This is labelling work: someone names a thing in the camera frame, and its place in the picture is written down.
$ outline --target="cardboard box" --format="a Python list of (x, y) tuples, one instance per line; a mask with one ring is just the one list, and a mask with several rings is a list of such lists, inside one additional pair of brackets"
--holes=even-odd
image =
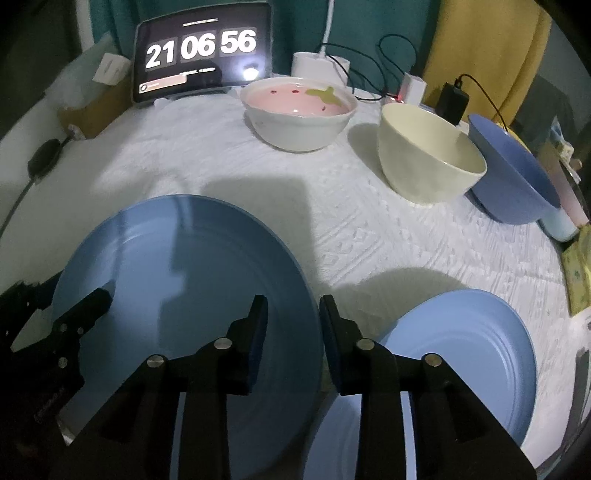
[(131, 78), (128, 76), (84, 108), (59, 109), (57, 117), (66, 131), (82, 140), (96, 137), (130, 106)]

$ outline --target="white wall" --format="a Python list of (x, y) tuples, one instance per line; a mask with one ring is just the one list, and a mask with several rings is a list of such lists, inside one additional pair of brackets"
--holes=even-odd
[(538, 74), (569, 97), (580, 131), (591, 117), (591, 76), (554, 22)]

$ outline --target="black cable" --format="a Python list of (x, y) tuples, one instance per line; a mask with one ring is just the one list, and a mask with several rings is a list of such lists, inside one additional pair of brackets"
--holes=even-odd
[(24, 187), (24, 189), (22, 190), (21, 194), (18, 196), (17, 201), (14, 202), (14, 205), (12, 205), (12, 208), (10, 209), (10, 212), (8, 212), (8, 215), (6, 216), (6, 219), (4, 220), (4, 223), (0, 227), (0, 238), (2, 238), (2, 234), (4, 233), (4, 230), (6, 230), (6, 227), (8, 226), (8, 223), (10, 222), (10, 219), (14, 215), (14, 212), (17, 211), (18, 206), (21, 204), (23, 198), (25, 197), (25, 195), (27, 194), (27, 192), (29, 191), (29, 189), (33, 186), (33, 183), (35, 183), (34, 180), (29, 180), (29, 183), (27, 183), (27, 186)]
[[(70, 140), (72, 140), (72, 137), (70, 137), (70, 136), (66, 137), (60, 143), (58, 143), (58, 141), (56, 139), (49, 140), (49, 141), (45, 142), (41, 147), (39, 147), (39, 149), (37, 149), (37, 151), (33, 155), (33, 158), (27, 164), (27, 170), (28, 170), (29, 178), (30, 178), (29, 183), (27, 183), (27, 186), (24, 187), (21, 194), (18, 196), (17, 200), (14, 202), (14, 205), (12, 205), (12, 208), (8, 212), (8, 215), (4, 219), (4, 222), (2, 223), (2, 226), (0, 227), (0, 239), (2, 238), (2, 235), (4, 234), (4, 230), (6, 230), (8, 224), (10, 223), (10, 220), (12, 219), (14, 212), (17, 211), (18, 206), (21, 204), (23, 198), (25, 197), (25, 195), (27, 194), (29, 189), (33, 186), (33, 183), (35, 183), (36, 180), (42, 179), (45, 175), (47, 175), (51, 171), (51, 169), (53, 169), (53, 167), (57, 163), (57, 160), (58, 160), (59, 155), (61, 153), (61, 149)], [(51, 153), (53, 154), (53, 156), (48, 157), (46, 155), (42, 159), (43, 161), (35, 161), (36, 159), (38, 159), (38, 155), (40, 152), (43, 151), (44, 153), (47, 153), (47, 150), (44, 150), (44, 147), (46, 147), (48, 144), (52, 144), (52, 143), (53, 143), (53, 147), (55, 147), (56, 144), (59, 146), (58, 148), (53, 148), (51, 150)]]
[(390, 37), (395, 37), (395, 38), (402, 38), (403, 40), (406, 40), (408, 42), (408, 44), (413, 48), (413, 52), (414, 52), (414, 61), (415, 63), (417, 62), (418, 59), (418, 51), (417, 48), (414, 46), (414, 43), (410, 41), (410, 39), (408, 37), (405, 37), (404, 35), (401, 35), (400, 33), (386, 33), (385, 35), (382, 36), (382, 38), (380, 38), (378, 40), (378, 48), (380, 50), (380, 53), (382, 55), (384, 55), (384, 57), (386, 57), (386, 59), (388, 59), (387, 55), (384, 54), (384, 51), (382, 50), (382, 42), (386, 39), (386, 38), (390, 38)]
[[(347, 72), (347, 70), (345, 69), (345, 67), (343, 67), (342, 63), (339, 62), (336, 58), (334, 58), (332, 55), (329, 55), (328, 53), (325, 53), (325, 55), (330, 58), (333, 62), (335, 62), (340, 68), (341, 70), (343, 70), (343, 72), (345, 73), (345, 75), (347, 76), (347, 78), (349, 79), (350, 83), (351, 83), (351, 94), (357, 99), (357, 100), (362, 100), (364, 102), (377, 102), (379, 100), (381, 100), (382, 98), (384, 98), (387, 93), (385, 91), (385, 89), (382, 91), (382, 93), (380, 93), (380, 96), (377, 98), (361, 98), (358, 97), (357, 95), (355, 95), (355, 84), (353, 82), (353, 79), (351, 78), (351, 75), (349, 74), (349, 72)], [(368, 82), (374, 89), (378, 90), (378, 88), (376, 88), (374, 86), (373, 83), (371, 83), (371, 81), (361, 72), (359, 72), (358, 70), (355, 70), (354, 68), (349, 67), (349, 70), (352, 71), (354, 74), (359, 75), (361, 78), (363, 78), (366, 82)]]
[[(372, 62), (375, 63), (376, 67), (378, 68), (379, 72), (382, 74), (382, 79), (384, 80), (384, 87), (382, 89), (376, 88), (371, 81), (369, 81), (369, 79), (363, 75), (362, 73), (358, 72), (357, 70), (353, 70), (357, 75), (360, 75), (361, 77), (363, 77), (377, 92), (379, 92), (380, 97), (378, 98), (360, 98), (360, 97), (355, 97), (357, 100), (363, 100), (363, 101), (367, 101), (367, 102), (377, 102), (379, 100), (381, 100), (382, 98), (384, 98), (387, 95), (387, 91), (388, 91), (388, 81), (386, 79), (386, 75), (384, 73), (384, 71), (382, 70), (382, 67), (380, 66), (380, 64), (370, 55), (367, 55), (366, 53), (363, 53), (362, 51), (359, 51), (355, 48), (351, 48), (351, 47), (345, 47), (344, 45), (339, 45), (337, 43), (321, 43), (320, 45), (318, 45), (316, 47), (316, 50), (320, 50), (320, 47), (322, 46), (327, 46), (327, 47), (337, 47), (337, 48), (344, 48), (345, 50), (350, 50), (352, 52), (355, 52), (359, 55), (361, 55), (362, 57), (365, 57), (367, 59), (370, 59)], [(331, 60), (333, 60), (333, 62), (335, 62), (340, 68), (341, 70), (343, 70), (343, 72), (345, 73), (345, 75), (347, 76), (347, 78), (349, 79), (349, 81), (351, 82), (351, 87), (352, 87), (352, 93), (355, 94), (355, 85), (353, 84), (353, 80), (351, 78), (351, 75), (349, 75), (349, 72), (347, 72), (347, 70), (345, 69), (345, 67), (342, 66), (342, 64), (336, 59), (334, 58), (332, 55), (328, 55), (326, 54), (326, 56), (328, 58), (330, 58)]]
[[(395, 37), (395, 38), (402, 38), (403, 40), (406, 40), (408, 42), (408, 44), (413, 48), (413, 52), (414, 52), (414, 63), (411, 66), (411, 70), (414, 67), (414, 65), (417, 62), (418, 59), (418, 51), (417, 48), (414, 46), (413, 42), (410, 41), (410, 39), (408, 37), (405, 37), (404, 35), (401, 35), (400, 33), (387, 33), (385, 35), (383, 35), (379, 40), (378, 43), (376, 44), (376, 47), (378, 49), (378, 52), (382, 54), (382, 57), (384, 58), (384, 60), (387, 60), (388, 62), (390, 62), (392, 65), (394, 65), (398, 71), (402, 74), (402, 76), (404, 77), (404, 70), (402, 68), (400, 68), (400, 66), (398, 65), (398, 63), (396, 63), (395, 61), (393, 61), (390, 57), (388, 57), (385, 53), (384, 53), (384, 49), (382, 48), (382, 42), (386, 39), (386, 38), (391, 38), (391, 37)], [(386, 65), (383, 65), (383, 67), (386, 69), (386, 71), (396, 79), (396, 81), (398, 82), (398, 87), (400, 88), (400, 85), (402, 84), (402, 81), (400, 81), (400, 79), (395, 75), (394, 72), (392, 72), (392, 70), (390, 70), (389, 68), (386, 67)]]
[(507, 128), (507, 124), (505, 123), (505, 119), (503, 118), (503, 116), (501, 115), (501, 111), (496, 107), (495, 102), (492, 101), (492, 98), (488, 96), (488, 93), (486, 92), (486, 90), (484, 89), (484, 87), (478, 82), (478, 80), (476, 80), (472, 75), (470, 75), (469, 73), (462, 73), (455, 81), (454, 83), (454, 87), (461, 89), (462, 88), (462, 77), (468, 77), (470, 80), (472, 80), (474, 83), (476, 83), (479, 87), (480, 90), (482, 90), (482, 93), (484, 93), (484, 95), (486, 96), (486, 98), (488, 99), (488, 101), (491, 103), (492, 107), (496, 110), (496, 114), (499, 116), (499, 118), (501, 119), (501, 122), (503, 124), (503, 128), (505, 128), (505, 132), (509, 133), (509, 129)]

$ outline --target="green curtain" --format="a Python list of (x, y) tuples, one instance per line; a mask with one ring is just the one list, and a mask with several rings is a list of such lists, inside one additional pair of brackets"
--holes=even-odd
[[(418, 48), (417, 71), (426, 62), (439, 13), (440, 0), (336, 0), (330, 42), (356, 48), (378, 59), (376, 42), (386, 33), (406, 35)], [(95, 40), (107, 31), (115, 37), (121, 52), (131, 57), (136, 25), (152, 17), (202, 5), (224, 4), (228, 0), (92, 0), (90, 17)], [(271, 0), (273, 8), (273, 72), (289, 74), (295, 51), (313, 51), (322, 41), (327, 0)], [(403, 40), (389, 38), (386, 54), (403, 70), (414, 63), (412, 48)], [(382, 86), (379, 70), (368, 59), (355, 53), (329, 47), (352, 67)], [(394, 67), (391, 70), (401, 75)], [(391, 91), (397, 80), (389, 77)]]

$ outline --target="black plug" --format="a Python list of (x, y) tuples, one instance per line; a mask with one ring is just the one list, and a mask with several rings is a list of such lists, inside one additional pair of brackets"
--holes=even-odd
[(464, 116), (470, 96), (462, 91), (462, 80), (457, 78), (454, 84), (446, 83), (435, 106), (435, 113), (452, 125), (457, 125)]
[(68, 142), (69, 138), (60, 142), (57, 138), (46, 141), (33, 154), (27, 163), (27, 171), (32, 181), (39, 181), (56, 166), (60, 158), (61, 149)]

